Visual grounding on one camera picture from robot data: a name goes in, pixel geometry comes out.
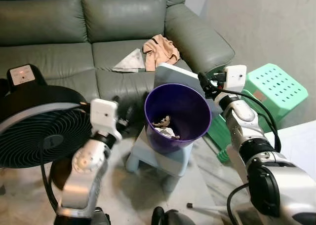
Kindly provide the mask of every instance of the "purple trash bin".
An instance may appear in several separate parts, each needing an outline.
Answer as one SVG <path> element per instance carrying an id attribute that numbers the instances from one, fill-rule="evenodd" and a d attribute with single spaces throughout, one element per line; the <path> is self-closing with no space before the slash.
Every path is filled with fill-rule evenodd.
<path id="1" fill-rule="evenodd" d="M 203 136 L 211 124 L 211 111 L 206 100 L 194 89 L 177 83 L 155 88 L 145 101 L 146 134 L 152 148 L 159 153 L 179 150 Z M 170 128 L 180 139 L 159 133 L 152 122 L 171 117 Z"/>

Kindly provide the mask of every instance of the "green plastic stool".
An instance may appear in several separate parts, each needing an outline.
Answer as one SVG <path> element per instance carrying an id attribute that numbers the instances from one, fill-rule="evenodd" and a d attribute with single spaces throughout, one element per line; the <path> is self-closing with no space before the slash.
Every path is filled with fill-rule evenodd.
<path id="1" fill-rule="evenodd" d="M 308 97 L 307 90 L 300 83 L 274 64 L 266 64 L 249 72 L 242 92 L 262 102 L 271 112 L 278 128 L 280 120 Z M 242 99 L 256 112 L 265 114 L 255 102 L 244 97 Z M 262 117 L 259 118 L 259 125 L 264 132 L 270 131 Z M 208 134 L 221 150 L 217 158 L 221 162 L 228 161 L 226 146 L 231 143 L 231 137 L 221 115 L 213 119 Z"/>

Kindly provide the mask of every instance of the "green leather sofa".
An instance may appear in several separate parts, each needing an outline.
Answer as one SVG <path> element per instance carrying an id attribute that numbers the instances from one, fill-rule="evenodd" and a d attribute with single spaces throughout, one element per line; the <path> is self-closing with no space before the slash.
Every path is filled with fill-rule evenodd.
<path id="1" fill-rule="evenodd" d="M 234 51 L 191 12 L 185 0 L 0 0 L 0 78 L 37 66 L 48 84 L 93 98 L 142 104 L 154 73 L 111 69 L 135 48 L 163 34 L 179 49 L 176 64 L 195 73 L 224 66 Z"/>

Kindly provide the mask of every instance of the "fan grille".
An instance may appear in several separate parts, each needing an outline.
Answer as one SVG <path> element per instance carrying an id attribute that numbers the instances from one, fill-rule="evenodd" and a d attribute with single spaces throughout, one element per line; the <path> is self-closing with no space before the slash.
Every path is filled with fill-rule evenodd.
<path id="1" fill-rule="evenodd" d="M 0 135 L 0 166 L 25 168 L 65 157 L 91 135 L 89 115 L 81 110 L 41 113 L 20 121 Z"/>

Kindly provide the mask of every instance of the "black fan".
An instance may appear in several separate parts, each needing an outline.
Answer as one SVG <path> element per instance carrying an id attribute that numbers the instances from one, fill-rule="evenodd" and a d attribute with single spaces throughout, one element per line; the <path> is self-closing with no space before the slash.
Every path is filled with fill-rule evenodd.
<path id="1" fill-rule="evenodd" d="M 15 69 L 21 68 L 32 71 L 34 80 L 15 85 L 14 73 L 8 71 L 11 93 L 0 99 L 0 167 L 40 165 L 41 152 L 43 163 L 57 160 L 82 147 L 91 135 L 83 96 L 47 85 L 35 66 Z"/>

